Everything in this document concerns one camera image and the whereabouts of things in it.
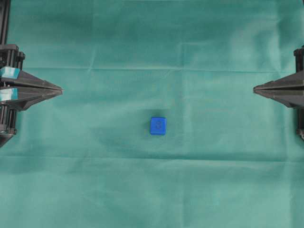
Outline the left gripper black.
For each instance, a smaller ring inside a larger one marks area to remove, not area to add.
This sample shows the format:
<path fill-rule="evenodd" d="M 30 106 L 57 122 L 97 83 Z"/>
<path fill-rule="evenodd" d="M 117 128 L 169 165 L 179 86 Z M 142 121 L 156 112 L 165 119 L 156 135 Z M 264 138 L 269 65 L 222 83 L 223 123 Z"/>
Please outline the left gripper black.
<path fill-rule="evenodd" d="M 25 54 L 16 45 L 0 46 L 0 146 L 16 135 L 17 111 L 62 95 L 62 88 L 22 70 Z"/>

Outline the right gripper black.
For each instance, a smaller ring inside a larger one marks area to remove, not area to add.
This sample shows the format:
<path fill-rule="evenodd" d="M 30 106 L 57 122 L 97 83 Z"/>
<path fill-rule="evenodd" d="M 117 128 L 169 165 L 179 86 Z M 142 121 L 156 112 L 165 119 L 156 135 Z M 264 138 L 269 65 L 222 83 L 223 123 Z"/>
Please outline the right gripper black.
<path fill-rule="evenodd" d="M 295 71 L 300 72 L 304 69 L 304 47 L 294 51 Z M 277 101 L 288 108 L 297 109 L 297 129 L 296 133 L 304 139 L 304 91 L 303 90 L 276 90 L 293 89 L 304 86 L 303 74 L 291 74 L 275 81 L 270 81 L 254 87 L 254 93 L 265 98 Z"/>

